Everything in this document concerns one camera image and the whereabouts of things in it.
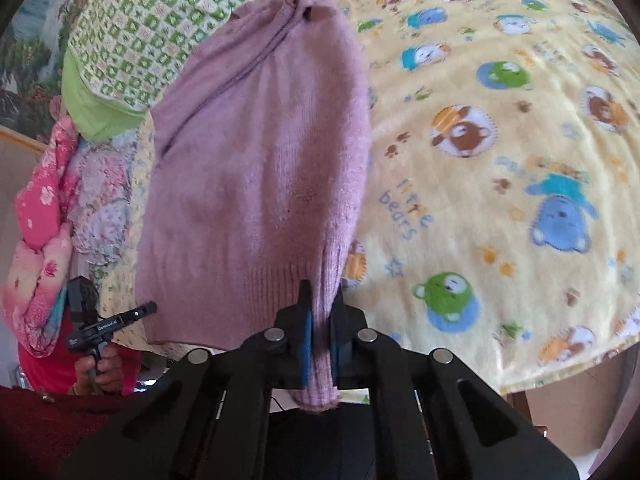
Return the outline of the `person left hand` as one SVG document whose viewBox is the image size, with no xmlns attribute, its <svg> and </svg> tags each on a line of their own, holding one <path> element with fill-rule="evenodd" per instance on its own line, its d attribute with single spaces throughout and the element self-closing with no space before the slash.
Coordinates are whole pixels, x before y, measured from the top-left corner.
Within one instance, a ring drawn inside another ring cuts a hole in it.
<svg viewBox="0 0 640 480">
<path fill-rule="evenodd" d="M 76 382 L 72 393 L 76 396 L 92 394 L 121 394 L 124 388 L 122 358 L 114 344 L 105 346 L 102 358 L 97 361 L 93 356 L 83 356 L 75 363 Z"/>
</svg>

